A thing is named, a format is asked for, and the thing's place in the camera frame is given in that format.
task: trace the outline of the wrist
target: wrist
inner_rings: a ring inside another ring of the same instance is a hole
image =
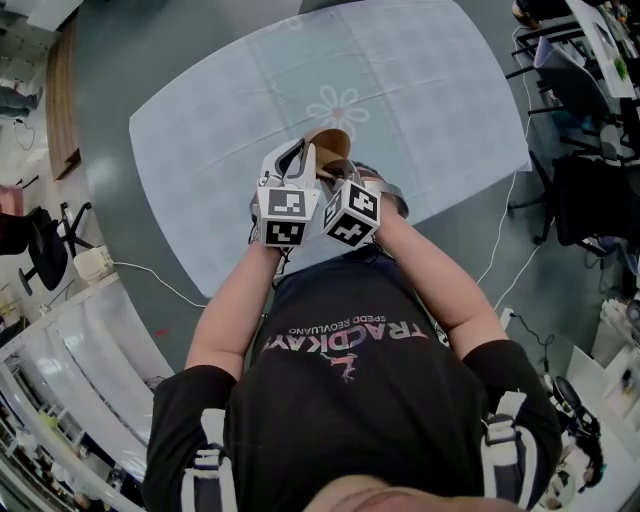
[[[280,249],[277,247],[265,247],[258,240],[249,244],[247,254],[255,255],[255,257],[260,258],[261,260],[269,263],[275,262],[276,264],[280,262],[280,258],[282,257]]]
[[[399,225],[406,223],[406,220],[398,213],[395,204],[388,208],[384,206],[380,212],[380,227],[376,232],[378,237],[384,237],[388,232],[394,231]]]

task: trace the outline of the electrical outlet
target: electrical outlet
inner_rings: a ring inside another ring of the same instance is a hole
[[[511,321],[511,314],[513,313],[513,309],[504,308],[502,310],[502,314],[500,315],[500,323],[502,324],[502,328],[506,331],[509,322]]]

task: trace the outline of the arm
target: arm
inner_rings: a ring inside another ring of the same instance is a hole
[[[409,225],[387,198],[382,201],[376,236],[409,277],[460,359],[483,343],[507,339],[500,320],[473,279]]]
[[[240,379],[279,262],[277,249],[249,246],[202,313],[185,368],[217,366]]]

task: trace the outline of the flower pattern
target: flower pattern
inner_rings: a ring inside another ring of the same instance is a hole
[[[366,123],[370,117],[368,110],[351,106],[359,99],[358,91],[353,88],[347,89],[338,98],[338,93],[333,87],[324,85],[320,89],[320,98],[324,104],[313,103],[307,106],[307,115],[324,119],[321,126],[344,130],[351,141],[355,141],[356,127],[354,123]]]

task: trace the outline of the black t-shirt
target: black t-shirt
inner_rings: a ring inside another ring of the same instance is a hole
[[[560,430],[524,351],[497,340],[460,361],[398,273],[383,258],[332,261],[291,277],[240,382],[209,366],[164,381],[144,481],[149,509],[180,509],[184,468],[206,445],[202,410],[225,407],[242,512],[302,510],[350,474],[481,496],[481,419],[507,390],[527,394],[517,421],[538,443],[537,501],[560,456]]]

